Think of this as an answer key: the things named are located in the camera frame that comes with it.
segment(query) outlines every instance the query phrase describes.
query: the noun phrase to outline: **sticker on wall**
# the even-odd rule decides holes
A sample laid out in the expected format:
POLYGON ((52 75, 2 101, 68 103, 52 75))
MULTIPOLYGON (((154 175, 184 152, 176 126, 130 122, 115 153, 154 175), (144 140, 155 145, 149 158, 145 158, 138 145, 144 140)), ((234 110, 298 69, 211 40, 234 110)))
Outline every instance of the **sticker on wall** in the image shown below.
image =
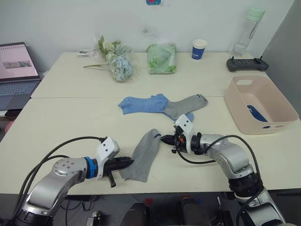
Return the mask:
POLYGON ((159 5, 161 0, 146 0, 146 4, 148 5, 159 5))

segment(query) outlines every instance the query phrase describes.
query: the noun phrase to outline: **blue paper cup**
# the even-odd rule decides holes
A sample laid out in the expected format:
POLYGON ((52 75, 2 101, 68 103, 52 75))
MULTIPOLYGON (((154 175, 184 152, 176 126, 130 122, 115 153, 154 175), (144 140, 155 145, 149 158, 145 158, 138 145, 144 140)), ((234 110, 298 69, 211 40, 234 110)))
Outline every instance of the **blue paper cup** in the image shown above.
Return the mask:
POLYGON ((203 56, 203 53, 205 51, 205 48, 207 46, 207 42, 202 39, 195 39, 193 42, 193 47, 192 47, 192 59, 195 60, 200 60, 203 56))

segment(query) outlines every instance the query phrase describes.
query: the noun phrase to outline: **bottle cap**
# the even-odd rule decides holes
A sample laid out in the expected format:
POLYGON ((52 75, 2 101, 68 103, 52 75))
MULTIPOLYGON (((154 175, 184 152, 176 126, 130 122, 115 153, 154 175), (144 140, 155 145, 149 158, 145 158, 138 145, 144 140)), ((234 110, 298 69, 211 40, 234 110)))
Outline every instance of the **bottle cap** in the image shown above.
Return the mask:
POLYGON ((248 20, 259 22, 263 17, 265 10, 262 8, 250 8, 249 14, 246 17, 248 20))

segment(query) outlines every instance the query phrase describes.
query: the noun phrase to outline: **laptop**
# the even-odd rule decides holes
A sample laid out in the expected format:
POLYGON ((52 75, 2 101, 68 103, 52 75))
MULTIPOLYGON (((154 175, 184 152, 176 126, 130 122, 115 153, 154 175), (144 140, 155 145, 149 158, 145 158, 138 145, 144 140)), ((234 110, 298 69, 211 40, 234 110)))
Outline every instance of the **laptop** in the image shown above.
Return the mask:
POLYGON ((0 111, 22 109, 40 81, 24 42, 0 45, 0 111))

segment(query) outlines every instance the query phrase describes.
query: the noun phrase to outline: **black game controller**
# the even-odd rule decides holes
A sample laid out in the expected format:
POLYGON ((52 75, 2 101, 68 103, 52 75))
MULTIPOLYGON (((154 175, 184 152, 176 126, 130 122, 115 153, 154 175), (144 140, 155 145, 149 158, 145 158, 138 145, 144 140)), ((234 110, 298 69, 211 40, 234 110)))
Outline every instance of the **black game controller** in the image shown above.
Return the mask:
POLYGON ((267 70, 269 65, 262 60, 262 57, 254 59, 231 59, 227 60, 227 68, 230 72, 240 71, 240 70, 259 70, 261 72, 267 70))

